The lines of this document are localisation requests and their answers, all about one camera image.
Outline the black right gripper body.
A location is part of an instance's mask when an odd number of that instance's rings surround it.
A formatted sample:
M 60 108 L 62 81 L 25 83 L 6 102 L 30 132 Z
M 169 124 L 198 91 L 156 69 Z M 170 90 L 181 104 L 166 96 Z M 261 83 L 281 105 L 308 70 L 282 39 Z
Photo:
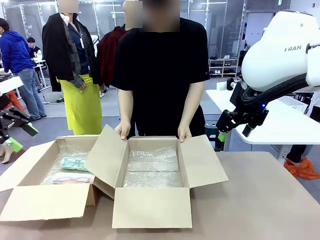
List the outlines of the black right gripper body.
M 249 110 L 245 110 L 244 108 L 236 107 L 232 112 L 232 120 L 233 124 L 242 125 L 247 124 L 251 127 L 261 126 L 267 115 L 269 110 L 266 108 L 252 108 Z

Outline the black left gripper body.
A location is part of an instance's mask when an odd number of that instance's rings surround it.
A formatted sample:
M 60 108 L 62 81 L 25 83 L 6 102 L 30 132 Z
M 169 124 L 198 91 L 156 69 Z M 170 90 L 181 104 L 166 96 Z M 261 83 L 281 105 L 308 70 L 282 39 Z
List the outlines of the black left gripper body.
M 7 95 L 0 96 L 0 143 L 3 144 L 10 136 L 8 133 L 8 125 L 12 123 L 9 120 L 9 114 L 13 113 L 16 107 L 12 105 L 12 101 Z

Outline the person's left hand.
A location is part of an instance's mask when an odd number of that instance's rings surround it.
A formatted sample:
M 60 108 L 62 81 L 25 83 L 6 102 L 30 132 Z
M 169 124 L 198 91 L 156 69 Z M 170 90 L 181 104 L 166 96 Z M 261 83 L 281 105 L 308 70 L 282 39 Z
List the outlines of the person's left hand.
M 185 139 L 191 138 L 191 130 L 188 124 L 180 124 L 178 127 L 178 139 L 180 142 L 184 142 Z

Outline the person's right hand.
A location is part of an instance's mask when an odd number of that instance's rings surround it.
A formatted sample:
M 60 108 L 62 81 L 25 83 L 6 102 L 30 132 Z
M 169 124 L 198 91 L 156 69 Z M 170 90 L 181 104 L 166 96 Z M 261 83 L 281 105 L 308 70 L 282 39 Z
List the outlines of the person's right hand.
M 125 140 L 130 133 L 131 123 L 127 120 L 121 120 L 114 130 L 120 135 L 122 140 Z

